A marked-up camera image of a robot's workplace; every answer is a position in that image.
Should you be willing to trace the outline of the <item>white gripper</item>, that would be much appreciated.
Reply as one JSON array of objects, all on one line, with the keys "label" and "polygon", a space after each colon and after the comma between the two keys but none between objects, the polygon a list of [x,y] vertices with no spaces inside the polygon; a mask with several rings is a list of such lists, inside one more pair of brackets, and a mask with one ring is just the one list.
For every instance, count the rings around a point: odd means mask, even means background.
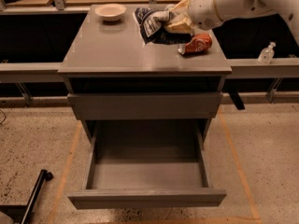
[{"label": "white gripper", "polygon": [[[187,9],[189,16],[183,13]],[[216,0],[181,0],[170,10],[179,14],[164,25],[164,29],[171,34],[191,34],[194,24],[202,30],[214,29],[223,24]]]}]

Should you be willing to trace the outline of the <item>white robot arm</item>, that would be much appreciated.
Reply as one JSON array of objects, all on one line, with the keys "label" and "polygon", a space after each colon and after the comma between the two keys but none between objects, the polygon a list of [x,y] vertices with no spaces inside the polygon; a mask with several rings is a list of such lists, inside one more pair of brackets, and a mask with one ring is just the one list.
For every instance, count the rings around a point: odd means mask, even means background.
[{"label": "white robot arm", "polygon": [[182,0],[169,11],[167,30],[171,33],[210,30],[232,19],[278,14],[299,44],[299,0]]}]

